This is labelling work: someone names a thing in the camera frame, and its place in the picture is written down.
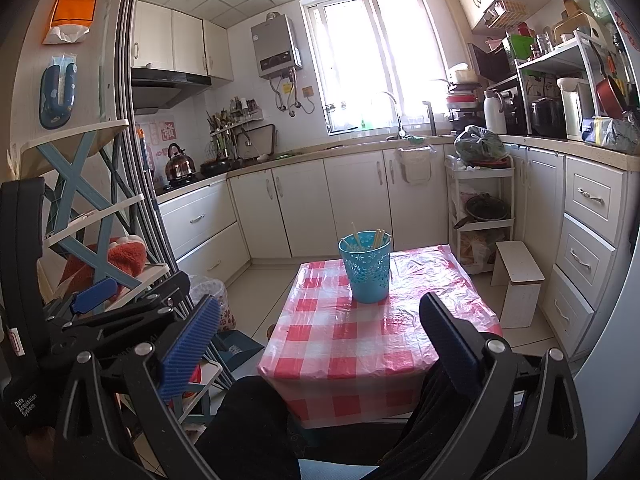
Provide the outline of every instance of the red and white checkered tablecloth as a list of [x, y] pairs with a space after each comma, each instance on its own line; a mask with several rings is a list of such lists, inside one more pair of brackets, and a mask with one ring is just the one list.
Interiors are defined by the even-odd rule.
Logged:
[[258, 365], [306, 428], [410, 412], [424, 373], [438, 359], [418, 316], [435, 292], [455, 317], [502, 334], [448, 245], [391, 254], [389, 296], [351, 297], [342, 260], [300, 266]]

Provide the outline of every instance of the blue plastic basket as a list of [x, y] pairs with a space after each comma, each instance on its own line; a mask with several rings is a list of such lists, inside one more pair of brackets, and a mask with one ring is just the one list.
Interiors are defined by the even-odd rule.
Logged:
[[[373, 245], [375, 231], [358, 233], [362, 247], [367, 249]], [[344, 237], [338, 244], [340, 256], [347, 270], [351, 293], [360, 303], [377, 303], [389, 295], [389, 267], [391, 253], [391, 235], [385, 233], [382, 246], [363, 252], [348, 250], [347, 244], [356, 248], [358, 243], [353, 235]]]

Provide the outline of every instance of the blue u-shaped object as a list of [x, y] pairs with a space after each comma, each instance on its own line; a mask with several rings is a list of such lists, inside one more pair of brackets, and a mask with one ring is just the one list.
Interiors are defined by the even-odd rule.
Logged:
[[58, 103], [60, 65], [47, 67], [40, 81], [40, 124], [47, 130], [55, 130], [71, 117], [76, 97], [76, 64], [66, 66], [64, 102]]

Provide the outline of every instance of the frying pan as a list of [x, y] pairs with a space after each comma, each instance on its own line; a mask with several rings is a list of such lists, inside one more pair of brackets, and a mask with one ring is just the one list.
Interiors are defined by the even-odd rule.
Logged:
[[612, 119], [622, 119], [622, 113], [626, 109], [625, 97], [622, 95], [622, 92], [614, 79], [605, 72], [604, 62], [600, 57], [598, 49], [593, 44], [593, 41], [590, 41], [589, 43], [591, 43], [591, 48], [598, 58], [598, 62], [600, 63], [600, 74], [603, 77], [603, 80], [596, 84], [596, 94], [598, 95], [600, 104], [602, 104], [602, 108], [604, 108], [605, 113], [609, 117]]
[[478, 222], [491, 222], [493, 220], [504, 220], [509, 216], [509, 205], [495, 196], [482, 193], [471, 197], [465, 203], [465, 216], [460, 222], [453, 226], [460, 229], [463, 225], [472, 220]]

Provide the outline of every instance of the drawer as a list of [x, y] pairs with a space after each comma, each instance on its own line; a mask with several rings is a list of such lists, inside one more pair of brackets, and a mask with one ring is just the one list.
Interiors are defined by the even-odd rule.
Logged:
[[616, 245], [622, 218], [626, 173], [583, 158], [566, 158], [564, 209]]
[[571, 357], [589, 326], [593, 309], [569, 278], [555, 265], [542, 310], [562, 349], [567, 357]]
[[199, 274], [226, 282], [249, 261], [238, 222], [219, 232], [178, 260], [187, 274]]
[[615, 253], [616, 248], [604, 238], [564, 215], [556, 264], [594, 310], [598, 309]]
[[176, 258], [236, 221], [226, 181], [169, 200], [160, 213]]

